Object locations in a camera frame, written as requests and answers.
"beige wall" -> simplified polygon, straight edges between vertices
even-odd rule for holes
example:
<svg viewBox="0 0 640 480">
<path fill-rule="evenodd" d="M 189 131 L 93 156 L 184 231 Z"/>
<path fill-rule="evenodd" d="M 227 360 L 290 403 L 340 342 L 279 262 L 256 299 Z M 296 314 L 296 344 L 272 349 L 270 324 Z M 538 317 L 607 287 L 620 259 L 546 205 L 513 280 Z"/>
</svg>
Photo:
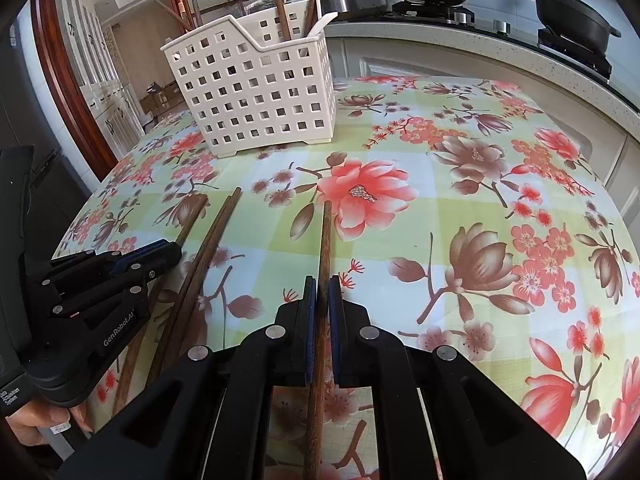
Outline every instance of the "beige wall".
<svg viewBox="0 0 640 480">
<path fill-rule="evenodd" d="M 171 16 L 149 1 L 126 12 L 117 23 L 120 27 L 111 23 L 113 35 L 138 99 L 147 95 L 146 88 L 153 81 L 165 86 L 175 80 L 160 52 L 165 38 L 180 36 L 180 28 Z"/>
</svg>

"table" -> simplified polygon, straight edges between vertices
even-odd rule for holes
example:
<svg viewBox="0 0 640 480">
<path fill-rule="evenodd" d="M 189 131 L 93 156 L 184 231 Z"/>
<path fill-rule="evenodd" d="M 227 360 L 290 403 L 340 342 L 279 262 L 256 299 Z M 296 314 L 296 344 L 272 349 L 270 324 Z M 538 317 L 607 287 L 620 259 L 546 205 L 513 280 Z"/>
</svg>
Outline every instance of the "table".
<svg viewBox="0 0 640 480">
<path fill-rule="evenodd" d="M 455 346 L 589 474 L 640 413 L 640 270 L 613 202 L 571 139 L 517 86 L 417 76 L 334 82 L 330 144 L 216 160 L 190 112 L 158 124 L 89 199 L 59 255 L 177 237 L 208 203 L 156 304 L 129 396 L 143 387 L 163 323 L 204 235 L 243 190 L 183 343 L 237 345 L 273 322 L 317 272 L 332 202 L 332 272 L 344 297 L 409 346 Z M 123 356 L 90 407 L 111 415 Z M 322 474 L 377 478 L 370 391 L 327 369 Z M 273 395 L 266 477 L 298 478 L 303 390 Z"/>
</svg>

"human hand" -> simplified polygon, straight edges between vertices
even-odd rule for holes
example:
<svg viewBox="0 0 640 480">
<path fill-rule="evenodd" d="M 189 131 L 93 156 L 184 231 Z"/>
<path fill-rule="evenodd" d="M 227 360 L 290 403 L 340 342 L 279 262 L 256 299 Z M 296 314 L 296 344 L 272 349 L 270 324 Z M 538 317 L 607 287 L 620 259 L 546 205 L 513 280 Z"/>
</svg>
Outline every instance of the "human hand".
<svg viewBox="0 0 640 480">
<path fill-rule="evenodd" d="M 88 421 L 85 402 L 67 410 L 49 404 L 46 400 L 34 399 L 27 402 L 13 415 L 8 416 L 6 421 L 21 444 L 39 446 L 47 442 L 37 428 L 51 428 L 62 424 L 67 422 L 71 415 L 83 430 L 93 431 Z"/>
</svg>

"sticker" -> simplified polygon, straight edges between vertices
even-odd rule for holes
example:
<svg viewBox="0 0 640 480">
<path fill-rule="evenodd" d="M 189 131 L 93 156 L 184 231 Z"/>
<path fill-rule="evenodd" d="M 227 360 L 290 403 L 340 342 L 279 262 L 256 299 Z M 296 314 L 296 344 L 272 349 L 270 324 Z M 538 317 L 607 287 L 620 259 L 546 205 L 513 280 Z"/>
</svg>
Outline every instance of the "sticker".
<svg viewBox="0 0 640 480">
<path fill-rule="evenodd" d="M 68 430 L 69 428 L 71 428 L 71 422 L 67 421 L 49 429 L 51 430 L 51 433 L 53 433 L 54 435 L 57 435 L 59 433 L 62 433 L 63 431 Z"/>
</svg>

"chopstick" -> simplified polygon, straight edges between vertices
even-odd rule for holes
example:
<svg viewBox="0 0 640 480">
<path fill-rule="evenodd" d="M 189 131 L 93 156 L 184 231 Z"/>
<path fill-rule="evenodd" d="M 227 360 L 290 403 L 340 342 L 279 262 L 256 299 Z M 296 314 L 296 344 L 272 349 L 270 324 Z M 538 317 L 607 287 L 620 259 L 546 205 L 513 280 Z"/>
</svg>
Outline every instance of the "chopstick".
<svg viewBox="0 0 640 480">
<path fill-rule="evenodd" d="M 182 25 L 182 27 L 184 28 L 184 30 L 186 30 L 187 32 L 191 32 L 193 29 L 191 28 L 191 25 L 186 22 L 185 20 L 183 20 L 177 12 L 175 12 L 171 7 L 166 6 L 164 3 L 162 3 L 160 0 L 153 0 L 155 1 L 156 4 L 158 4 L 160 7 L 162 7 L 168 14 L 170 14 L 171 16 L 174 17 L 174 19 L 180 23 Z"/>
<path fill-rule="evenodd" d="M 198 215 L 200 211 L 207 203 L 207 197 L 205 195 L 200 195 L 199 200 L 195 203 L 195 207 L 189 213 L 184 226 L 182 227 L 180 234 L 175 239 L 175 242 L 182 247 L 191 232 L 191 228 L 196 223 L 198 219 Z M 152 311 L 153 307 L 158 302 L 158 297 L 160 296 L 160 292 L 164 288 L 164 284 L 168 279 L 169 274 L 163 274 L 160 276 L 154 286 L 149 293 L 149 310 Z M 113 401 L 113 408 L 111 410 L 111 416 L 114 417 L 118 414 L 118 412 L 124 408 L 127 404 L 127 396 L 129 395 L 129 388 L 131 386 L 131 378 L 133 377 L 133 370 L 136 366 L 136 362 L 138 360 L 138 354 L 140 354 L 140 346 L 142 345 L 142 341 L 145 338 L 146 326 L 148 323 L 139 330 L 136 336 L 131 340 L 127 348 L 127 355 L 124 358 L 124 364 L 122 365 L 122 372 L 120 373 L 120 378 L 118 379 L 118 386 L 116 387 L 116 396 Z"/>
<path fill-rule="evenodd" d="M 289 20 L 287 20 L 287 11 L 284 8 L 284 0 L 276 0 L 278 8 L 278 18 L 280 19 L 280 29 L 282 30 L 282 39 L 284 41 L 291 40 L 291 31 L 289 30 Z"/>
<path fill-rule="evenodd" d="M 191 0 L 191 5 L 193 5 L 193 12 L 195 13 L 196 27 L 202 27 L 202 15 L 200 13 L 198 0 Z"/>
<path fill-rule="evenodd" d="M 204 238 L 204 240 L 203 240 L 203 242 L 202 242 L 202 244 L 200 246 L 200 249 L 198 250 L 198 253 L 196 254 L 196 256 L 195 256 L 195 258 L 193 260 L 193 263 L 191 264 L 189 272 L 187 272 L 187 275 L 186 275 L 184 281 L 182 282 L 182 286 L 180 287 L 180 291 L 178 292 L 178 299 L 175 300 L 174 306 L 172 306 L 172 308 L 171 308 L 171 313 L 169 314 L 169 317 L 166 320 L 166 324 L 164 326 L 164 330 L 162 331 L 162 335 L 160 336 L 160 341 L 158 343 L 158 347 L 156 348 L 156 353 L 155 353 L 154 358 L 153 358 L 153 360 L 151 362 L 151 367 L 149 368 L 149 373 L 148 373 L 148 375 L 146 377 L 146 385 L 147 386 L 149 384 L 151 384 L 152 381 L 156 377 L 158 377 L 158 375 L 162 371 L 162 363 L 164 362 L 164 358 L 165 358 L 168 346 L 170 344 L 170 340 L 172 339 L 175 323 L 176 323 L 176 320 L 178 318 L 178 314 L 180 313 L 180 311 L 182 309 L 182 305 L 184 303 L 184 298 L 187 295 L 187 291 L 189 290 L 189 286 L 191 285 L 191 282 L 193 280 L 193 276 L 194 276 L 198 266 L 200 265 L 200 262 L 202 260 L 202 256 L 204 255 L 204 252 L 205 252 L 205 250 L 207 248 L 207 245 L 208 245 L 209 241 L 211 240 L 211 235 L 215 231 L 216 225 L 221 221 L 222 217 L 225 215 L 225 211 L 226 211 L 226 208 L 228 207 L 228 204 L 229 204 L 230 200 L 231 200 L 231 197 L 228 196 L 226 198 L 226 200 L 224 201 L 222 207 L 218 211 L 218 214 L 216 215 L 214 221 L 211 223 L 209 231 L 207 232 L 207 235 L 205 236 L 205 238 Z"/>
<path fill-rule="evenodd" d="M 306 4 L 306 16 L 305 16 L 305 35 L 306 38 L 311 31 L 311 28 L 314 26 L 314 22 L 316 20 L 316 0 L 309 0 L 309 3 Z"/>
<path fill-rule="evenodd" d="M 189 318 L 191 317 L 193 308 L 196 305 L 196 298 L 200 293 L 204 278 L 209 270 L 209 262 L 213 258 L 214 254 L 216 254 L 216 250 L 218 250 L 220 238 L 222 238 L 226 225 L 238 204 L 238 200 L 240 200 L 241 193 L 242 190 L 239 187 L 236 187 L 236 190 L 233 195 L 231 195 L 229 202 L 224 209 L 222 217 L 218 222 L 216 222 L 211 233 L 211 237 L 207 242 L 207 246 L 202 253 L 202 258 L 198 263 L 187 293 L 184 297 L 184 301 L 180 306 L 178 317 L 175 320 L 174 333 L 171 336 L 171 340 L 169 341 L 169 345 L 164 356 L 164 361 L 162 362 L 162 370 L 165 370 L 168 366 L 173 364 L 180 355 L 180 347 L 182 346 L 184 335 L 187 332 Z"/>
<path fill-rule="evenodd" d="M 320 240 L 320 266 L 318 267 L 318 299 L 314 325 L 314 371 L 309 386 L 306 411 L 306 453 L 302 468 L 303 480 L 317 480 L 320 474 L 322 445 L 322 414 L 324 410 L 324 359 L 328 338 L 328 287 L 331 274 L 331 202 L 324 202 L 322 237 Z"/>
</svg>

